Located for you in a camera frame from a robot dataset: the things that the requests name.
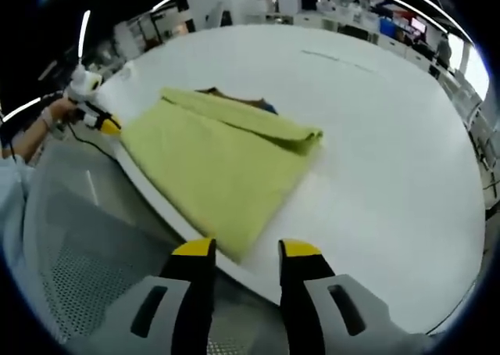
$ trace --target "wrist strap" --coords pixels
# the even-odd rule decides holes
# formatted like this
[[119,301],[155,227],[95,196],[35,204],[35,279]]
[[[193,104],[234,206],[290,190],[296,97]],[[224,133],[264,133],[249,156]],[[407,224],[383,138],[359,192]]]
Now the wrist strap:
[[50,130],[52,129],[52,125],[54,124],[54,120],[52,119],[52,114],[50,113],[50,110],[48,107],[44,108],[41,111],[41,119],[45,122],[47,125],[47,128]]

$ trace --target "folded towel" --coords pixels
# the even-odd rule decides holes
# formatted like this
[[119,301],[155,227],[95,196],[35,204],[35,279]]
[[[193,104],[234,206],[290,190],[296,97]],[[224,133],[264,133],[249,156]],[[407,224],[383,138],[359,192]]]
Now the folded towel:
[[321,135],[239,102],[165,88],[121,138],[151,183],[238,262],[307,168]]

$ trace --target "person's arm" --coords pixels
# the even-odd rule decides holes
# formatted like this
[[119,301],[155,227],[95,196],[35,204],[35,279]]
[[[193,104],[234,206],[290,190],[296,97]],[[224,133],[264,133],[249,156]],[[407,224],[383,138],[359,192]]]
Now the person's arm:
[[[48,111],[50,112],[54,122],[62,120],[68,113],[75,109],[76,106],[65,98],[54,101],[48,107]],[[49,126],[42,118],[38,118],[33,124],[31,124],[31,127],[24,132],[21,139],[13,146],[14,153],[17,156],[23,157],[25,162],[29,162],[31,157],[33,157],[37,151],[38,146],[40,146],[40,144],[44,141],[48,131]],[[12,151],[10,149],[2,150],[2,156],[4,158],[11,155]]]

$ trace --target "office desk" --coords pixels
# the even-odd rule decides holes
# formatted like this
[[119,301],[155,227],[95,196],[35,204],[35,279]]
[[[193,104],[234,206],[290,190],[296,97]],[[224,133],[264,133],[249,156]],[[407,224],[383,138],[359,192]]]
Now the office desk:
[[[242,285],[278,303],[277,241],[298,238],[383,299],[410,332],[434,327],[466,293],[484,243],[480,175],[462,122],[430,75],[325,30],[225,27],[151,50],[130,76],[108,80],[98,100],[126,127],[164,85],[263,97],[281,116],[324,130],[318,160],[241,265],[218,253],[218,267]],[[183,238],[199,238],[113,146],[159,215]]]

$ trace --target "computer monitor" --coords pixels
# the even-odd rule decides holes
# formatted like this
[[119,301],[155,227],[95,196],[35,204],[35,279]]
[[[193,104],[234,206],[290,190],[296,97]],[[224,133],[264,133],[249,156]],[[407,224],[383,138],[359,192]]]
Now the computer monitor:
[[415,29],[417,29],[421,33],[425,33],[425,31],[427,29],[427,26],[424,23],[422,23],[421,21],[417,20],[415,17],[412,18],[410,25],[412,27],[414,27]]

